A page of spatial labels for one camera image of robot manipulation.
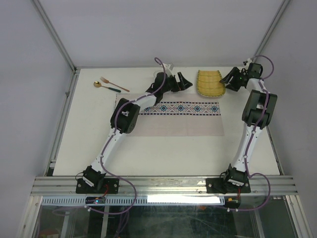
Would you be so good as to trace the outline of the yellow woven pattern plate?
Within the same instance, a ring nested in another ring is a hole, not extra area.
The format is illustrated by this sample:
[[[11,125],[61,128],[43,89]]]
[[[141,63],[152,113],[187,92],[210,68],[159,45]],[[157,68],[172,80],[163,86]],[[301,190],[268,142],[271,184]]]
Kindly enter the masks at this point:
[[[196,78],[197,92],[204,97],[221,97],[226,89],[219,70],[199,70]]]

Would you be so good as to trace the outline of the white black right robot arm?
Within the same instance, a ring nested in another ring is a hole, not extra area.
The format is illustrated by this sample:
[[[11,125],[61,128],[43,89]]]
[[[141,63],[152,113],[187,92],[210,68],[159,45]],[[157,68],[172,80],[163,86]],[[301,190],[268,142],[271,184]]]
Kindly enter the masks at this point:
[[[251,177],[248,165],[255,144],[272,120],[278,96],[266,89],[262,73],[261,64],[245,61],[242,69],[234,67],[220,80],[227,89],[237,92],[244,87],[250,93],[242,113],[244,126],[238,150],[228,169],[220,175],[223,193],[247,186]]]

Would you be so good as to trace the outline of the gold spoon green handle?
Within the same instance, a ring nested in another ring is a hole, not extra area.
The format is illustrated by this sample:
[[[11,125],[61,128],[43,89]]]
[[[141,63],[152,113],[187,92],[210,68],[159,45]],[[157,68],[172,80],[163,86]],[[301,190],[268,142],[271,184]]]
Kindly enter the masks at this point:
[[[96,88],[101,88],[101,87],[103,87],[103,88],[109,89],[109,90],[111,90],[111,91],[114,91],[114,92],[117,92],[117,93],[121,93],[121,90],[115,89],[115,88],[112,88],[112,87],[103,86],[99,81],[95,81],[95,82],[93,83],[93,85],[94,85]]]

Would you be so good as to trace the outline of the aluminium front mounting rail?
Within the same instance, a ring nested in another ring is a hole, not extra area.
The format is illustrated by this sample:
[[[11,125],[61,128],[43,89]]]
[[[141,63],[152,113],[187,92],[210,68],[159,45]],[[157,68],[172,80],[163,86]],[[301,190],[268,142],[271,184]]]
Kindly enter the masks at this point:
[[[91,195],[76,194],[77,180],[80,177],[36,177],[32,190],[32,196],[67,196],[67,195]],[[217,176],[186,176],[186,177],[125,177],[119,180],[118,194],[114,196],[138,196],[157,194],[178,194],[197,196],[222,196],[223,194],[214,188]],[[254,176],[249,179],[245,188],[238,191],[230,189],[226,195],[241,196],[285,196],[298,195],[298,190],[291,176]]]

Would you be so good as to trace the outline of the patterned white placemat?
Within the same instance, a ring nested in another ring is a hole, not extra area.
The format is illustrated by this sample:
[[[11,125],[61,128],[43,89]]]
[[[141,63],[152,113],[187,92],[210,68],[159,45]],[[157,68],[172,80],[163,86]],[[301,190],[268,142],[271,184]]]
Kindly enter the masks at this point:
[[[139,112],[129,136],[224,136],[220,104],[198,94],[165,94]]]

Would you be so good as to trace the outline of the right aluminium frame post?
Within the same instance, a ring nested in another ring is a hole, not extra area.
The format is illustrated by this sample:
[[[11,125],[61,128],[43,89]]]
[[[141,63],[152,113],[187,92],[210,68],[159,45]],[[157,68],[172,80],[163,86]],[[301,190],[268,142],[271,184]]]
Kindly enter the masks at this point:
[[[258,45],[254,53],[254,57],[257,55],[261,55],[264,52],[265,47],[267,46],[270,38],[272,37],[276,27],[278,26],[281,18],[283,17],[284,13],[286,12],[291,2],[292,2],[291,0],[283,0],[281,2],[264,36],[262,37],[260,44]]]

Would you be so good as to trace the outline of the left aluminium frame post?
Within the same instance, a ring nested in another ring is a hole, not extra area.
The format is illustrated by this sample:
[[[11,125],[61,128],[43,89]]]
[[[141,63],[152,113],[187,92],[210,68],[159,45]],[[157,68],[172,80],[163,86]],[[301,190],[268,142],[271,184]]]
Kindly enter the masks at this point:
[[[77,67],[75,66],[73,60],[71,59],[69,53],[67,52],[62,40],[60,39],[56,29],[54,28],[49,16],[47,15],[43,5],[39,0],[31,0],[31,3],[38,13],[42,23],[44,24],[45,28],[47,29],[49,35],[51,36],[53,42],[55,43],[57,49],[61,53],[63,59],[65,60],[66,64],[70,68],[73,73],[76,73]]]

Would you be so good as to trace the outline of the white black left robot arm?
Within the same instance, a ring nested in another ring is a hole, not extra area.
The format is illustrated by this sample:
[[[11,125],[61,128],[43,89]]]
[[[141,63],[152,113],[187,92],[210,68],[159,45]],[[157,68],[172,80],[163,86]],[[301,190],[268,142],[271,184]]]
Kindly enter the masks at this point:
[[[122,140],[134,130],[139,112],[157,105],[164,93],[185,91],[192,86],[193,83],[185,79],[181,72],[176,76],[159,72],[154,83],[140,97],[134,100],[121,98],[111,116],[110,131],[102,150],[78,180],[80,188],[92,193],[104,191],[105,162],[114,155]]]

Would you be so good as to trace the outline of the aluminium frame post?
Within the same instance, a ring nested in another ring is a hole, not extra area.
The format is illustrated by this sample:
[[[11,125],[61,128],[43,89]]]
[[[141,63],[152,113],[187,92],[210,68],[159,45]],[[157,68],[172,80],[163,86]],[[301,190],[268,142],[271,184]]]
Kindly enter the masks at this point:
[[[31,0],[31,3],[38,13],[42,23],[44,24],[45,28],[47,29],[49,35],[51,36],[53,42],[55,43],[57,49],[61,53],[63,59],[65,60],[66,64],[70,68],[73,73],[76,73],[77,67],[75,66],[73,60],[71,59],[69,53],[67,52],[62,40],[60,39],[56,29],[54,28],[49,16],[47,15],[43,5],[39,0]]]
[[[276,27],[278,26],[281,18],[283,17],[284,13],[286,12],[291,2],[292,2],[291,0],[283,0],[281,2],[264,36],[262,37],[260,44],[258,45],[254,53],[254,57],[257,55],[261,55],[264,52],[265,47],[267,46],[270,38],[272,37]]]

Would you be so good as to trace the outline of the rose gold fork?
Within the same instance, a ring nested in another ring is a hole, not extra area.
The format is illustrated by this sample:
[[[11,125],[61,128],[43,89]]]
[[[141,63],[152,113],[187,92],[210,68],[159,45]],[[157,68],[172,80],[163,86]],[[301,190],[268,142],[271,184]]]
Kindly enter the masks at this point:
[[[123,87],[121,87],[121,86],[118,86],[118,85],[116,85],[116,84],[110,82],[109,80],[105,79],[104,77],[100,77],[100,80],[101,80],[102,82],[106,83],[106,84],[111,84],[111,85],[113,85],[113,86],[115,86],[115,87],[117,87],[117,88],[120,88],[120,89],[122,89],[122,90],[124,90],[124,91],[126,91],[126,92],[130,92],[130,90],[128,90],[128,89],[126,89],[126,88],[123,88]]]

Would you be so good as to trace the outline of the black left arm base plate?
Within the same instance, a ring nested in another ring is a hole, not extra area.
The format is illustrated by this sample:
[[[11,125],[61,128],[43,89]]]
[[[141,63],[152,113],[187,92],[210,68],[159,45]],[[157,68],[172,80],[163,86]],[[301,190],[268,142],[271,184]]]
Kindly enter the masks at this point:
[[[104,178],[94,185],[92,182],[79,178],[75,189],[76,194],[118,194],[119,179]]]

